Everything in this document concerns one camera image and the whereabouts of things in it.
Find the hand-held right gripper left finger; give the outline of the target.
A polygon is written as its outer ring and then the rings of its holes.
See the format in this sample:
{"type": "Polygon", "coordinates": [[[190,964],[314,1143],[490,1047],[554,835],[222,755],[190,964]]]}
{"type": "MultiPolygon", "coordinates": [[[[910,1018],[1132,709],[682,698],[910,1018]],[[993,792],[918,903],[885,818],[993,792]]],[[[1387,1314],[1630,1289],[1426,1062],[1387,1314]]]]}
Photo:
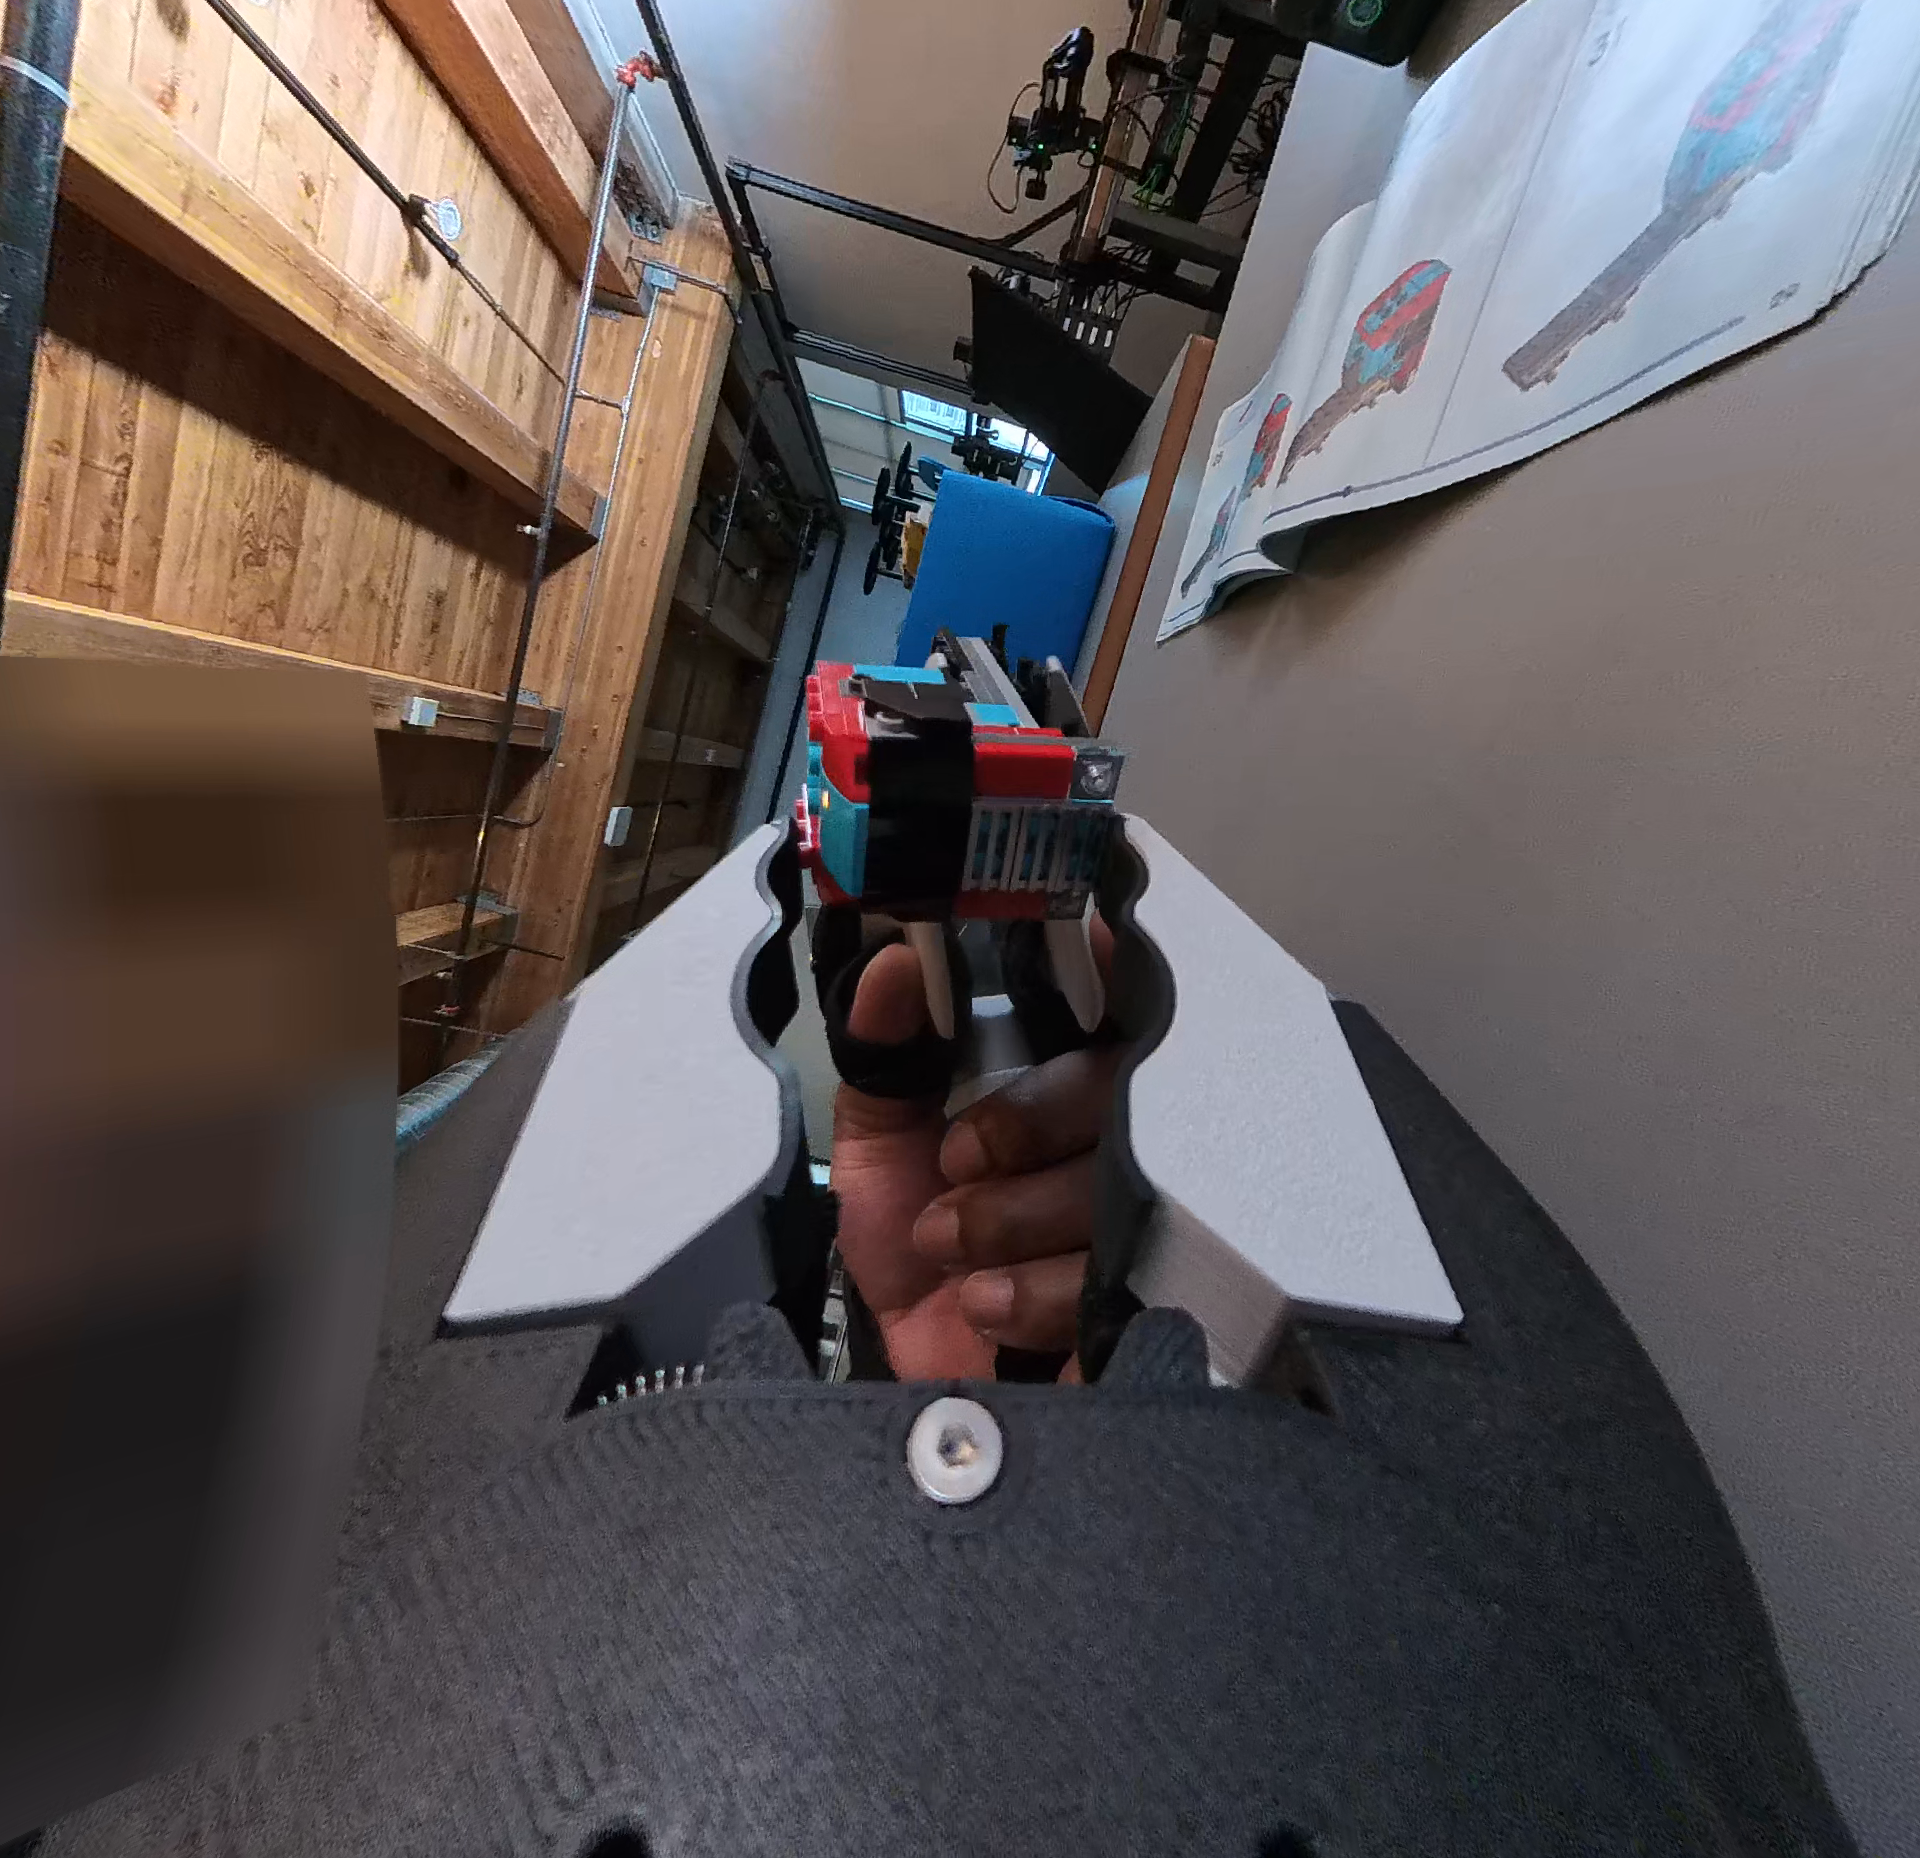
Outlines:
{"type": "Polygon", "coordinates": [[[450,1334],[620,1324],[644,1373],[693,1365],[738,1302],[815,1366],[833,1216],[780,1053],[804,915],[791,820],[762,825],[572,992],[450,1334]]]}

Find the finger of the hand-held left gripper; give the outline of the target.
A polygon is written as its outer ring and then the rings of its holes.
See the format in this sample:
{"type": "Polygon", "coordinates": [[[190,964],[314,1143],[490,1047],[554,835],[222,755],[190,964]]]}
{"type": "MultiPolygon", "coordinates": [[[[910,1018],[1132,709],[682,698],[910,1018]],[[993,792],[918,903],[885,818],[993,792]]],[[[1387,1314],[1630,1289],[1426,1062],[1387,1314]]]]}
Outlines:
{"type": "Polygon", "coordinates": [[[931,918],[908,920],[905,940],[921,967],[929,1024],[952,1044],[964,1024],[964,951],[955,926],[931,918]]]}
{"type": "Polygon", "coordinates": [[[1113,949],[1113,931],[1101,918],[1049,918],[1045,922],[1045,951],[1053,983],[1079,1032],[1094,1035],[1107,1018],[1113,949]]]}

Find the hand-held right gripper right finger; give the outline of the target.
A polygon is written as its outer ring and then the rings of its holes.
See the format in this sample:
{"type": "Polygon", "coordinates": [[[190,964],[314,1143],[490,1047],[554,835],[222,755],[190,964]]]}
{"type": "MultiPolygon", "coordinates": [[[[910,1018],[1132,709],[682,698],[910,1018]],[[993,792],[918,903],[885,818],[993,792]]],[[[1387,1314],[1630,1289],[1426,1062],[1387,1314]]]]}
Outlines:
{"type": "Polygon", "coordinates": [[[1139,815],[1098,891],[1118,1100],[1096,1154],[1077,1363],[1139,1309],[1244,1387],[1295,1324],[1452,1335],[1463,1309],[1328,988],[1139,815]]]}

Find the toy brick truck model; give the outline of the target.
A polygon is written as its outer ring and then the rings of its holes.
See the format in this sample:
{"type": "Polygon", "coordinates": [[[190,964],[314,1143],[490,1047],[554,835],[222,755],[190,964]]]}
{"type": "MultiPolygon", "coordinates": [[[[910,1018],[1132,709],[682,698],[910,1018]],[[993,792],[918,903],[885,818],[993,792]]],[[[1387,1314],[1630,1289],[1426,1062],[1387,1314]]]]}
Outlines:
{"type": "Polygon", "coordinates": [[[804,687],[802,862],[826,909],[908,922],[1079,918],[1125,756],[1061,661],[941,631],[921,665],[822,661],[804,687]]]}

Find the grey desk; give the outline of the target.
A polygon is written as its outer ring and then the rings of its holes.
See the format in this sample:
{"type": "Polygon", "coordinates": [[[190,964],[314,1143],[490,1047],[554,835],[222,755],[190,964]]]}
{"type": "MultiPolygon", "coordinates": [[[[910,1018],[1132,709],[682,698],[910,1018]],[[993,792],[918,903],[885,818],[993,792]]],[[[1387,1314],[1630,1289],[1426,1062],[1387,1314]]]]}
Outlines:
{"type": "Polygon", "coordinates": [[[1579,1248],[1741,1529],[1859,1842],[1917,1853],[1917,219],[1828,313],[1322,527],[1157,646],[1213,428],[1426,80],[1314,50],[1111,700],[1129,805],[1579,1248]]]}

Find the person's left hand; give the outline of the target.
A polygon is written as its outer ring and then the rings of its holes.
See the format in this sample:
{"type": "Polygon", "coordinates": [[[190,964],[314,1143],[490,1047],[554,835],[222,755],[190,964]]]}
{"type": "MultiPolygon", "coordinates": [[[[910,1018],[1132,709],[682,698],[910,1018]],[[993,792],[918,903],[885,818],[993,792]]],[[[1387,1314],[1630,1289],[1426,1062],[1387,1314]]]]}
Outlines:
{"type": "Polygon", "coordinates": [[[948,1096],[878,1096],[894,1054],[931,1031],[915,946],[822,912],[812,941],[837,1060],[833,1188],[853,1292],[884,1365],[905,1383],[1022,1376],[1079,1385],[1077,1308],[1096,1220],[1096,1147],[1118,1044],[1053,1054],[948,1113],[948,1096]]]}

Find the blue padded panel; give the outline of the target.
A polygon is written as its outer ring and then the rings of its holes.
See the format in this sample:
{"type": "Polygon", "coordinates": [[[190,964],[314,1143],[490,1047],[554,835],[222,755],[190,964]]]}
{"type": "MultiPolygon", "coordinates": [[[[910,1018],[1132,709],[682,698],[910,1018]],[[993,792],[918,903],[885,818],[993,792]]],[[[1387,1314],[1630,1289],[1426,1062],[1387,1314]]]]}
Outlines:
{"type": "Polygon", "coordinates": [[[1094,503],[1031,496],[950,468],[898,635],[898,665],[923,665],[942,628],[988,636],[1006,626],[1009,656],[1075,668],[1116,541],[1094,503]]]}

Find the black stool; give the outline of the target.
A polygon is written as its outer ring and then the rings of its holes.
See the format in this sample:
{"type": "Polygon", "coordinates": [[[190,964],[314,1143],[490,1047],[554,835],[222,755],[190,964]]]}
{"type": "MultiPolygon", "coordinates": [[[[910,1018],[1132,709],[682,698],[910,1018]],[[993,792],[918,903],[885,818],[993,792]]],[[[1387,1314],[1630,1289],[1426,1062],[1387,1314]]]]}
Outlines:
{"type": "Polygon", "coordinates": [[[876,477],[873,502],[873,527],[876,531],[875,546],[867,555],[863,575],[863,593],[873,594],[880,576],[900,579],[911,589],[911,576],[905,570],[908,523],[918,518],[918,486],[915,477],[915,451],[902,449],[894,468],[884,468],[876,477]]]}

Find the wood-edged white table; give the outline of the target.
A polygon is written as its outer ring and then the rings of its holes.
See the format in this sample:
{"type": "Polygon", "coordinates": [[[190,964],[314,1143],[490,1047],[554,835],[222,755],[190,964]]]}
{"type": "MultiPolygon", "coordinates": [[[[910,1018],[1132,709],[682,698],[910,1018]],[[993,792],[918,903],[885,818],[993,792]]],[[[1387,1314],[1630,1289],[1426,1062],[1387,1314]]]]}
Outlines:
{"type": "Polygon", "coordinates": [[[1101,727],[1116,691],[1118,669],[1139,614],[1173,489],[1201,406],[1213,350],[1213,335],[1189,335],[1129,445],[1116,481],[1099,500],[1099,509],[1116,523],[1116,538],[1074,668],[1074,687],[1090,731],[1101,727]]]}

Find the computer monitor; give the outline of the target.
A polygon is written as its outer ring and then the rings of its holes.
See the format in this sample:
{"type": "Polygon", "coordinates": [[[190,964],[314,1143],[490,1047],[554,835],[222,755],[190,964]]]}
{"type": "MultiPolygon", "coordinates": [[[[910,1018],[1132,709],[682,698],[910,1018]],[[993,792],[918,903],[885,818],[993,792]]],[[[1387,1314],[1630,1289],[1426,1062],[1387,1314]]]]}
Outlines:
{"type": "Polygon", "coordinates": [[[967,375],[979,401],[1035,433],[1088,491],[1105,492],[1152,397],[1074,339],[1031,294],[972,270],[967,375]]]}

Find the silver ceiling pipe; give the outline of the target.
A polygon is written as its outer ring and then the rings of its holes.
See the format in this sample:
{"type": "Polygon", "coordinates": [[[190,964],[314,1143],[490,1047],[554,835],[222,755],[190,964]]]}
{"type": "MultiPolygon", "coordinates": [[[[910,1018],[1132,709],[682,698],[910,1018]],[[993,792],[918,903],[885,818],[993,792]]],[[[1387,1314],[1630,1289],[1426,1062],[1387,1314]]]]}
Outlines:
{"type": "Polygon", "coordinates": [[[454,944],[456,959],[464,959],[474,933],[477,933],[477,912],[478,912],[478,888],[482,885],[491,839],[495,829],[495,815],[502,805],[504,777],[510,764],[510,751],[513,750],[513,731],[515,717],[520,709],[520,690],[524,680],[524,669],[534,643],[534,624],[537,616],[543,583],[550,568],[550,552],[554,544],[554,531],[560,512],[560,492],[565,485],[568,440],[573,430],[573,414],[578,406],[581,388],[583,388],[583,370],[589,346],[589,323],[591,308],[596,294],[598,266],[605,255],[607,244],[607,221],[614,205],[616,189],[616,171],[620,160],[621,139],[627,135],[627,120],[633,109],[637,81],[649,81],[652,72],[646,68],[646,62],[630,60],[616,68],[616,101],[612,116],[612,133],[607,155],[603,160],[600,174],[596,179],[594,205],[589,212],[589,249],[583,267],[583,282],[578,291],[578,306],[573,313],[573,341],[568,352],[568,365],[565,374],[565,394],[557,411],[555,438],[551,445],[546,477],[543,485],[543,509],[537,523],[534,527],[534,560],[526,575],[522,607],[515,631],[515,648],[510,665],[508,690],[500,706],[500,724],[491,750],[491,769],[490,783],[485,789],[482,812],[477,820],[474,850],[469,862],[467,891],[462,894],[460,907],[460,931],[454,944]]]}

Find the long metal pipe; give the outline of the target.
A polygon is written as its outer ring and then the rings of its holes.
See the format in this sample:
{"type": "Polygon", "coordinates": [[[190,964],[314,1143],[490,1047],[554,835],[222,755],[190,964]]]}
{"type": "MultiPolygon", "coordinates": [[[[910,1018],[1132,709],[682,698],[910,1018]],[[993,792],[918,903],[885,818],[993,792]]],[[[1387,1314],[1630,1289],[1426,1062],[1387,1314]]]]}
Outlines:
{"type": "Polygon", "coordinates": [[[804,435],[804,449],[807,454],[811,467],[823,489],[826,503],[833,519],[837,521],[839,532],[846,536],[844,500],[839,496],[835,470],[826,454],[826,442],[812,414],[812,403],[804,384],[804,375],[798,371],[795,345],[791,342],[787,333],[787,320],[774,291],[772,263],[765,258],[765,255],[754,244],[742,221],[738,199],[731,189],[732,182],[724,174],[722,161],[709,142],[704,120],[700,116],[697,101],[693,99],[688,72],[659,10],[659,0],[635,0],[635,6],[640,14],[640,21],[646,28],[650,56],[659,66],[659,77],[665,80],[669,92],[676,99],[676,109],[693,160],[700,165],[700,173],[713,194],[722,230],[732,252],[732,267],[746,284],[748,300],[752,306],[765,345],[772,353],[780,381],[787,394],[787,403],[795,406],[795,421],[804,435]]]}

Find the open instruction booklet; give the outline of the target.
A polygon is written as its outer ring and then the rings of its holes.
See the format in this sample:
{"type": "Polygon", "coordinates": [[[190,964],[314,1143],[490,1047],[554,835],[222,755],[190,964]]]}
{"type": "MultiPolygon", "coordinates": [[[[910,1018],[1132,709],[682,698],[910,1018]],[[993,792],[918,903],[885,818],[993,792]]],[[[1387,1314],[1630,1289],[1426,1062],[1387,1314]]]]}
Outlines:
{"type": "Polygon", "coordinates": [[[1502,468],[1814,319],[1917,196],[1917,0],[1524,0],[1406,116],[1220,417],[1159,640],[1308,527],[1502,468]]]}

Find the thick black pole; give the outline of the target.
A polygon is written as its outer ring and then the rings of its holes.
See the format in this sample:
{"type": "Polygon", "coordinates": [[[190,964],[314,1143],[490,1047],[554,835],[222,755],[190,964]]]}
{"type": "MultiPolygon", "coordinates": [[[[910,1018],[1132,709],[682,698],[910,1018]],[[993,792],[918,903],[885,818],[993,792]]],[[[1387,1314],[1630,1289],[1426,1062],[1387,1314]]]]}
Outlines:
{"type": "Polygon", "coordinates": [[[83,0],[5,0],[3,570],[11,568],[83,0]]]}

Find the silver ventilation duct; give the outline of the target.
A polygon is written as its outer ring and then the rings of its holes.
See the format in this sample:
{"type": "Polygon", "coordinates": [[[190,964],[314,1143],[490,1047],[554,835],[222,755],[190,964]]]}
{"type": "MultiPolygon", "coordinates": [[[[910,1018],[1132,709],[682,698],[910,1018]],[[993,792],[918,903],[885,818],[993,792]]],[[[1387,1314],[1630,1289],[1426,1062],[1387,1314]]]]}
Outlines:
{"type": "Polygon", "coordinates": [[[397,1100],[397,1154],[414,1149],[439,1126],[467,1091],[491,1069],[510,1038],[493,1038],[474,1054],[458,1060],[412,1085],[397,1100]]]}

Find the black table frame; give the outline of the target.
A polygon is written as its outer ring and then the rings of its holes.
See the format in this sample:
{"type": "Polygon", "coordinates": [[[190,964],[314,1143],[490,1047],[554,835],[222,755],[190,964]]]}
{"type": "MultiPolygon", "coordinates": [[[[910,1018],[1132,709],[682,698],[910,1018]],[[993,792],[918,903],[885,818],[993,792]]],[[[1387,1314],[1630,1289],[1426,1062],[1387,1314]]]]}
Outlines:
{"type": "Polygon", "coordinates": [[[1224,311],[1305,46],[1267,0],[1127,6],[1127,45],[1107,63],[1113,165],[1088,174],[1061,272],[1116,261],[1135,298],[1224,311]]]}

